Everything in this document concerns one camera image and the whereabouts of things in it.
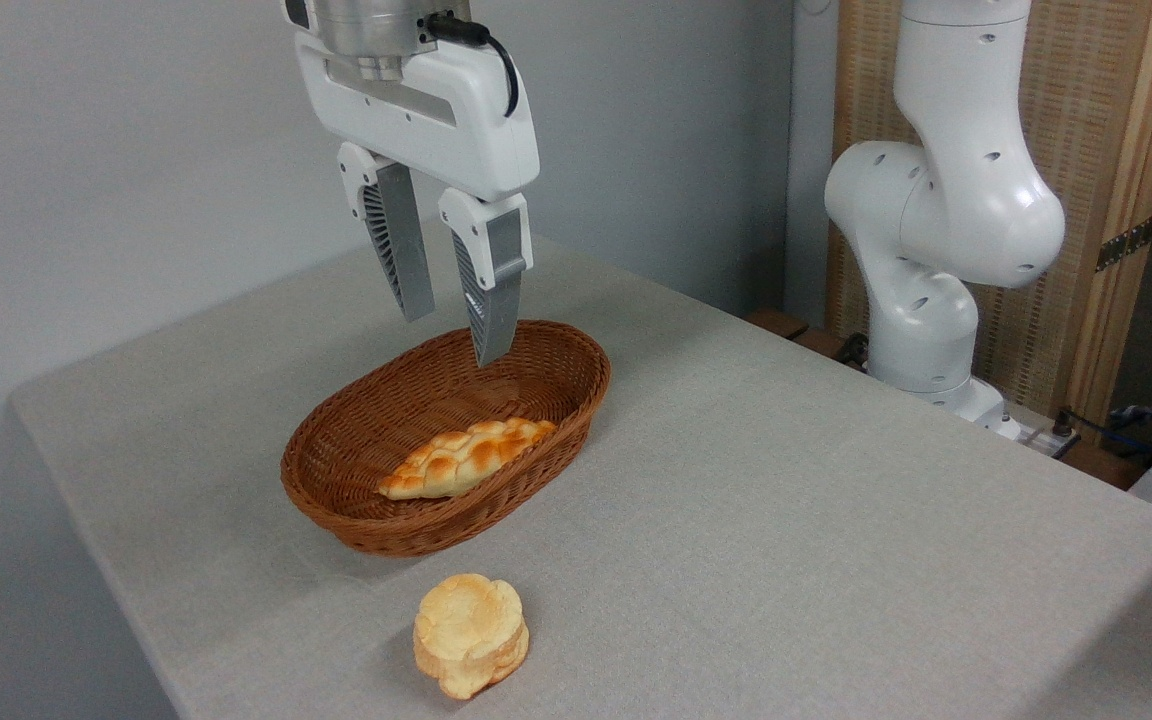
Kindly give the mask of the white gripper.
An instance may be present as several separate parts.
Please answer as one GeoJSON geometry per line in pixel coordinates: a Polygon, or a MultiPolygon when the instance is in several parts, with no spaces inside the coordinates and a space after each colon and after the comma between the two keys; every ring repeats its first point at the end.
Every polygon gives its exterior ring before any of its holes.
{"type": "Polygon", "coordinates": [[[364,223],[403,318],[416,323],[435,309],[412,168],[457,188],[440,196],[440,218],[477,365],[500,359],[515,338],[522,275],[535,268],[518,194],[540,173],[526,92],[508,118],[506,69],[490,51],[440,44],[407,56],[401,79],[372,79],[357,59],[329,54],[311,35],[294,41],[314,114],[349,141],[338,151],[349,210],[364,223]]]}

